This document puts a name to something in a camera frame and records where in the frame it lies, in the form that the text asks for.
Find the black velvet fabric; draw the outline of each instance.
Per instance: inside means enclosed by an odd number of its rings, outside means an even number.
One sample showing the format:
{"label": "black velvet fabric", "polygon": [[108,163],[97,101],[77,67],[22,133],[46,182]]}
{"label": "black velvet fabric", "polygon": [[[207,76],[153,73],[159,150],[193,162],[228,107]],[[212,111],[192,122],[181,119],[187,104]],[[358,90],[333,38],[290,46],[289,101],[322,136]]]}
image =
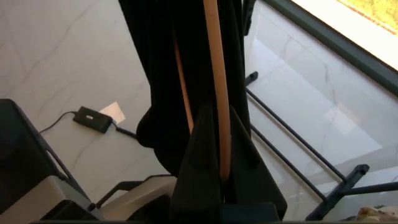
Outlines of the black velvet fabric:
{"label": "black velvet fabric", "polygon": [[[190,136],[174,54],[173,30],[193,117],[197,117],[204,103],[215,103],[203,0],[119,2],[150,85],[152,106],[137,127],[137,139],[143,146],[154,148],[160,163],[172,175],[178,175]],[[244,86],[241,0],[219,0],[218,9],[229,103],[250,133]]]}

